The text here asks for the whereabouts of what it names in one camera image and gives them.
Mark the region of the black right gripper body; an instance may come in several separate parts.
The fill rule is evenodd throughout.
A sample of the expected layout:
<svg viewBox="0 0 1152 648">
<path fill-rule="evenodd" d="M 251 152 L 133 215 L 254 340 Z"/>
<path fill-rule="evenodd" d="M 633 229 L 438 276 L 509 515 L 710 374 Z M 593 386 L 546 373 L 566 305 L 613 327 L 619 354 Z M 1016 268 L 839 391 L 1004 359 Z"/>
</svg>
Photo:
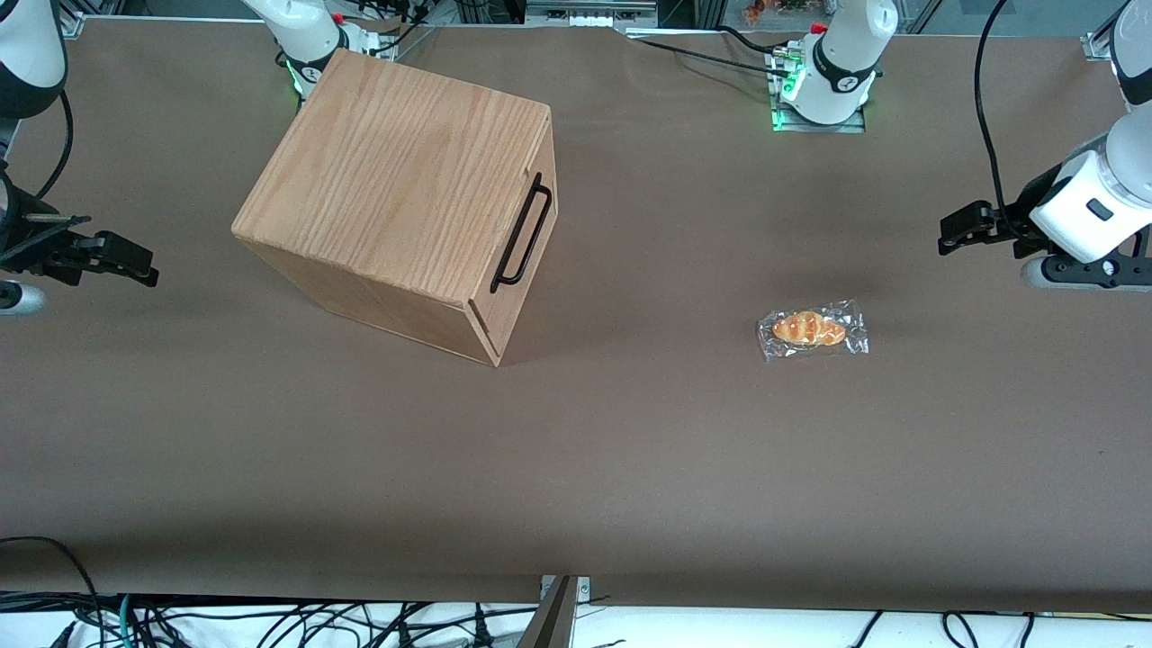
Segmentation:
<svg viewBox="0 0 1152 648">
<path fill-rule="evenodd" d="M 73 231 L 90 216 L 68 216 L 13 184 L 3 171 L 1 204 L 1 266 L 9 274 L 50 276 L 50 255 L 90 255 L 77 246 L 83 235 Z"/>
</svg>

